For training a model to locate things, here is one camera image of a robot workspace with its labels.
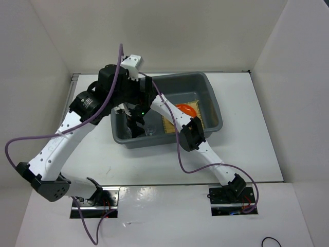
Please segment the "yellow woven bamboo mat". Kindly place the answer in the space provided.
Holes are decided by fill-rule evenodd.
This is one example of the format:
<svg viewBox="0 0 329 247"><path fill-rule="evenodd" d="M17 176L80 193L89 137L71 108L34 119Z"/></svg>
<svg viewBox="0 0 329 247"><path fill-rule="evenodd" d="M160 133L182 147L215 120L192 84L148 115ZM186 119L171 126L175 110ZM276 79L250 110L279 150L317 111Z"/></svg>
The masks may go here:
<svg viewBox="0 0 329 247"><path fill-rule="evenodd" d="M188 102L188 103L179 103L179 104L188 104L188 105L192 106L197 112L197 117L202 122L202 127L204 127L204 123L203 123L202 116L201 116L200 109L199 109L198 100L191 101L191 102ZM174 125L172 123L170 123L164 117L162 117L162 122L163 122L163 127L164 127L164 132L165 133L173 133L174 132Z"/></svg>

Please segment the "orange plastic bowl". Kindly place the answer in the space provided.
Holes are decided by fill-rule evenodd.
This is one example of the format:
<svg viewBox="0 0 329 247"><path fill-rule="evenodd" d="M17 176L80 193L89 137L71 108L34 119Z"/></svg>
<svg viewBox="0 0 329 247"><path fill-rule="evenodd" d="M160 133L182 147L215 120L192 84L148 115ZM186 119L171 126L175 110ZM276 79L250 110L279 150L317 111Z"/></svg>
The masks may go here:
<svg viewBox="0 0 329 247"><path fill-rule="evenodd" d="M183 113L191 116L192 118L196 117L197 116L197 112L196 110L188 105L188 104L176 104L175 105L179 110L181 110Z"/></svg>

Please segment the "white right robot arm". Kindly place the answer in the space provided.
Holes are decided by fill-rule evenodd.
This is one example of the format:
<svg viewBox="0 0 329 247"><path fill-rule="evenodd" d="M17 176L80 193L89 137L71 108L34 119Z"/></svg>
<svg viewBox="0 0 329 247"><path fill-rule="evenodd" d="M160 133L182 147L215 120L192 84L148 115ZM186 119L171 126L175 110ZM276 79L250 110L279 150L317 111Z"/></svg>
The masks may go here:
<svg viewBox="0 0 329 247"><path fill-rule="evenodd" d="M174 126L178 162L184 173L193 174L208 168L221 184L226 200L237 202L243 196L243 190L246 187L245 180L234 170L225 166L223 160L210 147L205 138L202 121L197 116L193 118L178 109L163 94L156 96L149 107L137 105L130 110L126 118L133 138L142 134L143 129L137 124L144 125L143 117L149 109L159 113ZM180 156L181 149L197 153L206 164L195 170L186 170Z"/></svg>

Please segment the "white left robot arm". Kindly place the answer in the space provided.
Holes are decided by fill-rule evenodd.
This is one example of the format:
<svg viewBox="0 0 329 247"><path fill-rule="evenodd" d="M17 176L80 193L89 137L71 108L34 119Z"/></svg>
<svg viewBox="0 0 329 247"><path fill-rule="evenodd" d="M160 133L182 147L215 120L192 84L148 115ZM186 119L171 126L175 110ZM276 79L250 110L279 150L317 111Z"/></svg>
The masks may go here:
<svg viewBox="0 0 329 247"><path fill-rule="evenodd" d="M143 117L156 94L147 78L141 87L138 63L122 62L99 70L98 79L79 93L54 135L40 153L29 162L20 162L16 171L49 202L64 195L73 196L73 181L61 174L62 167L89 134L112 111L124 111L133 138L144 134Z"/></svg>

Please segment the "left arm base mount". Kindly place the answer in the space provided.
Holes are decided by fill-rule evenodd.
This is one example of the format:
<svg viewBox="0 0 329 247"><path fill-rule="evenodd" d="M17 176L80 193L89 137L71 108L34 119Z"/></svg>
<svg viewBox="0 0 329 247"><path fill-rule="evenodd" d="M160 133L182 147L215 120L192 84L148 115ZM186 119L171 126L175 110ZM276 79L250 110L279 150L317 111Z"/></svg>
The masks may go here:
<svg viewBox="0 0 329 247"><path fill-rule="evenodd" d="M77 198L84 219L100 219L107 213L109 214L106 218L117 218L120 188L103 187L103 189L109 196L96 204L88 199Z"/></svg>

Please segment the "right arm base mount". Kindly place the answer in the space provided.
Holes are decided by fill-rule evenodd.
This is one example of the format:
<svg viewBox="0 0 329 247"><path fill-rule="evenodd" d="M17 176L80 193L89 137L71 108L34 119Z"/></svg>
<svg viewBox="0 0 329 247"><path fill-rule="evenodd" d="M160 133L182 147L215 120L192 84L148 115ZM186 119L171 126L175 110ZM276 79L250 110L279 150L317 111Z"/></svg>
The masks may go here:
<svg viewBox="0 0 329 247"><path fill-rule="evenodd" d="M230 202L220 185L209 185L207 198L210 201L211 216L240 216L257 215L255 207L251 212L245 213L255 205L255 193L252 186L247 185L241 195L233 202Z"/></svg>

